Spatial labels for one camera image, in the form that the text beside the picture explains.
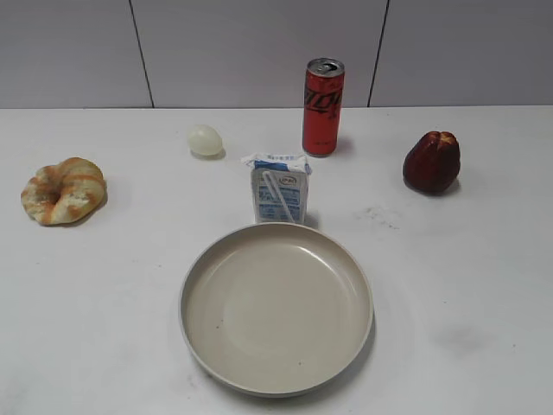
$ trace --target egg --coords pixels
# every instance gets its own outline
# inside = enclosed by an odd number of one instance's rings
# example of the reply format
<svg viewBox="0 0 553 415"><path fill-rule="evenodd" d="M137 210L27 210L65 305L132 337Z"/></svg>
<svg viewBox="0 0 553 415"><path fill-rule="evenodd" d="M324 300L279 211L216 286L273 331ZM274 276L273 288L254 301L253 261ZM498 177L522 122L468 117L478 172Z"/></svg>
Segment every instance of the egg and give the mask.
<svg viewBox="0 0 553 415"><path fill-rule="evenodd" d="M188 133L188 147L199 156L217 156L223 150L223 140L209 125L195 125Z"/></svg>

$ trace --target beige plate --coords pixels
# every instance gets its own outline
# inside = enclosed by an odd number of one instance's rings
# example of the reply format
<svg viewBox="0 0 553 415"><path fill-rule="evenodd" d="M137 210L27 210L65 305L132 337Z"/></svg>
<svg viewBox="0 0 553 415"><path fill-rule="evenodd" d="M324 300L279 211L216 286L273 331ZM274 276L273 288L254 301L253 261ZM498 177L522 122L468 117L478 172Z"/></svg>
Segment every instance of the beige plate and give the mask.
<svg viewBox="0 0 553 415"><path fill-rule="evenodd" d="M339 244L268 223L210 246L182 288L181 325L198 362L239 391L269 397L331 380L372 324L366 278Z"/></svg>

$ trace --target red can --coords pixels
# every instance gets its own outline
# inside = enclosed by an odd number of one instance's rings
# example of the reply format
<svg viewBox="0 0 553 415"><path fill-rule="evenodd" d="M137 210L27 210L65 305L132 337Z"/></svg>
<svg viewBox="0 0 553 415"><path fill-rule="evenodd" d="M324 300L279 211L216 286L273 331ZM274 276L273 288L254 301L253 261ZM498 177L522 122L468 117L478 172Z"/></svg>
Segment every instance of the red can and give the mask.
<svg viewBox="0 0 553 415"><path fill-rule="evenodd" d="M303 149L325 157L336 150L344 89L344 64L319 58L308 63L303 95Z"/></svg>

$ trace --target red apple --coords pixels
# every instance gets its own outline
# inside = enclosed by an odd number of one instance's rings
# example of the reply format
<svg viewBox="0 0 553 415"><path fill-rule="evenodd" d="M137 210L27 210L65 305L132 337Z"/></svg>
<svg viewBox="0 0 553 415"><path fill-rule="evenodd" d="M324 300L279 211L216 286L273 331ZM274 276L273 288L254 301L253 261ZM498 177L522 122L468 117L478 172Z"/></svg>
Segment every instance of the red apple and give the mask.
<svg viewBox="0 0 553 415"><path fill-rule="evenodd" d="M424 193L438 194L449 187L459 174L459 143L447 131L424 134L404 161L404 179Z"/></svg>

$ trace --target glazed pastry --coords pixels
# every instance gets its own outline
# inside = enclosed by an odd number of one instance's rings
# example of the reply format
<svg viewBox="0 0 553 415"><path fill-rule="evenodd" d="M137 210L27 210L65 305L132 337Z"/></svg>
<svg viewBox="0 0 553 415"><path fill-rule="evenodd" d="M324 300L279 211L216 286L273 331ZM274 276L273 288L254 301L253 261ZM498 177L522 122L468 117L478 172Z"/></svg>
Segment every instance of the glazed pastry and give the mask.
<svg viewBox="0 0 553 415"><path fill-rule="evenodd" d="M83 158L72 157L39 169L21 193L25 212L41 225L71 223L89 214L105 197L104 175Z"/></svg>

